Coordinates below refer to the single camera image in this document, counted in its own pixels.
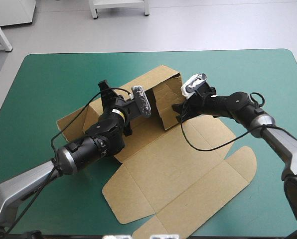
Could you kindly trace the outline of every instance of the unfolded cardboard box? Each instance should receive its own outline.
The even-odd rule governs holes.
[[[187,144],[171,108],[184,101],[178,71],[162,65],[122,88],[130,91],[134,85],[145,89],[152,116],[131,122],[133,135],[125,137],[126,147],[116,155],[122,165],[104,186],[103,195],[122,224],[155,214],[134,232],[136,239],[152,234],[186,238],[251,182],[256,157],[249,147],[225,159],[231,145],[200,152]],[[62,129],[79,111],[58,120],[58,127]],[[81,137],[101,113],[98,99],[68,127],[65,138]],[[216,147],[235,137],[211,116],[188,120],[183,127],[199,148]]]

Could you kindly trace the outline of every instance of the cardboard box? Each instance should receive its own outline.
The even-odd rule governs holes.
[[[251,182],[256,157],[251,148],[242,147],[224,160],[231,145],[199,152],[187,144],[171,109],[184,100],[178,71],[162,65],[122,88],[130,90],[134,85],[146,90],[152,116],[131,122],[133,135],[125,137],[126,148],[116,155],[123,164],[104,186],[103,195],[122,224],[155,214],[134,232],[136,239],[152,234],[186,238]],[[63,128],[78,111],[60,119],[58,127]],[[101,100],[95,100],[65,131],[66,139],[82,136],[101,113]],[[188,120],[184,129],[199,148],[216,147],[235,137],[211,116]]]

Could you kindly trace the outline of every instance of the silver metal part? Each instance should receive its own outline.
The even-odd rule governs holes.
[[[264,124],[274,124],[275,125],[275,123],[276,123],[275,119],[273,117],[271,117],[269,114],[262,114],[262,115],[259,115],[253,119],[253,121],[249,125],[248,130],[250,130],[254,127],[260,126],[260,125],[264,125]],[[258,128],[258,129],[255,129],[254,131],[252,131],[251,134],[255,138],[261,138],[260,131],[261,131],[261,128]]]
[[[152,235],[149,239],[179,239],[179,235],[177,234],[160,234],[160,235]]]
[[[131,235],[105,235],[102,239],[132,239]]]
[[[48,161],[14,178],[0,183],[0,227],[10,227],[15,220],[18,206],[44,183],[53,169]],[[51,179],[58,177],[55,170]]]
[[[282,180],[288,175],[297,175],[297,140],[275,128],[264,129],[263,139],[285,163]]]
[[[77,166],[75,165],[72,155],[65,147],[59,148],[57,154],[58,162],[63,174],[72,175],[78,172]]]
[[[189,99],[194,95],[195,90],[197,90],[201,85],[203,85],[207,80],[207,76],[204,73],[199,73],[191,76],[180,88],[182,95]]]
[[[151,107],[143,87],[133,86],[132,92],[133,92],[134,99],[136,100],[137,106],[140,110],[140,114],[144,118],[149,118],[151,115]]]

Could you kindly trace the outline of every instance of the cardboard flap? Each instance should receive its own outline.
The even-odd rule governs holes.
[[[242,147],[137,229],[133,237],[146,239],[161,231],[187,238],[243,190],[255,173],[256,157],[251,148]]]
[[[65,126],[67,126],[67,124],[73,120],[74,117],[77,116],[77,114],[80,113],[80,111],[82,110],[82,108],[76,110],[75,112],[72,112],[71,114],[59,119],[57,121],[57,126],[59,130],[62,130]],[[64,138],[67,141],[73,141],[79,137],[82,137],[84,135],[84,131],[83,131],[83,123],[85,120],[85,117],[87,115],[87,109],[85,109],[80,115],[79,117],[77,117],[77,119],[75,121],[73,121],[71,123],[71,125],[62,133]]]
[[[172,104],[180,104],[184,101],[180,87],[181,77],[172,78],[172,81],[164,81],[153,88],[156,99],[156,106],[159,116],[162,118],[165,129],[169,129],[177,124],[178,115],[172,109]]]
[[[119,215],[117,219],[121,224],[135,221],[139,215],[146,217],[155,213],[124,165],[103,187],[102,193],[108,202],[119,202],[110,206]],[[133,207],[137,209],[136,214],[133,213]]]
[[[223,144],[235,137],[219,119],[214,119],[210,116],[196,117],[185,122],[184,128],[187,137],[197,147],[213,147],[212,145],[214,143],[210,142],[213,136],[210,133],[202,136],[200,132],[195,129],[192,122],[201,127],[206,124],[211,124],[212,126],[210,127],[204,127],[206,128],[205,131],[212,130],[212,134],[219,135],[218,138],[220,139],[216,140],[218,144]],[[153,210],[157,213],[203,175],[221,163],[230,146],[231,145],[228,145],[222,148],[222,151],[196,151],[187,144],[178,126],[129,157],[128,160],[123,163],[122,167],[127,168],[127,173],[132,176],[139,188],[137,190],[140,190],[145,196],[147,202],[143,204],[151,205]],[[141,205],[132,205],[129,203],[132,198],[136,197],[136,195],[132,194],[131,189],[125,189],[130,192],[127,202],[113,200],[121,196],[121,191],[111,189],[112,181],[114,181],[114,187],[126,187],[121,180],[119,180],[121,176],[121,174],[114,174],[105,185],[103,194],[118,220],[128,223],[134,221],[135,218],[143,218],[144,215]],[[127,203],[130,204],[130,208],[133,212],[131,217],[130,215],[120,213],[125,209]]]
[[[128,90],[129,92],[132,92],[131,88],[136,85],[141,85],[143,89],[146,91],[153,88],[154,96],[156,98],[156,102],[163,102],[164,108],[167,108],[169,113],[173,115],[172,118],[167,116],[161,116],[162,122],[165,127],[165,129],[168,129],[174,125],[177,124],[177,121],[175,119],[175,112],[171,110],[171,105],[176,103],[181,103],[184,101],[184,97],[181,95],[180,87],[182,85],[181,75],[178,71],[175,71],[167,66],[160,65],[149,72],[135,78],[134,80],[126,83],[125,85],[121,86],[120,88]],[[130,96],[124,92],[124,91],[116,91],[119,95],[122,95],[124,99],[128,100]],[[150,102],[151,105],[155,104],[155,100]],[[102,110],[102,103],[101,99],[97,99],[90,103],[90,111],[88,112],[86,116],[86,121],[83,126],[83,130],[86,131],[92,124],[94,124],[97,121],[97,118],[94,118],[93,111],[96,112],[96,114],[101,115]]]

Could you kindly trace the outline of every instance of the table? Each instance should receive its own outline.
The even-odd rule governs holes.
[[[49,141],[58,131],[56,120],[85,104],[99,81],[118,87],[160,64],[180,71],[184,80],[206,73],[221,95],[260,92],[264,109],[297,137],[297,63],[286,49],[33,54],[24,59],[0,110],[0,182],[53,156]],[[245,131],[231,119],[223,122],[236,135]],[[56,143],[63,144],[63,138]],[[243,145],[257,156],[253,182],[194,235],[286,236],[297,228],[283,192],[284,164],[263,140],[250,135],[237,141],[228,156]],[[57,179],[13,232],[131,234],[149,217],[119,224],[101,192],[119,166],[114,158],[104,158]]]

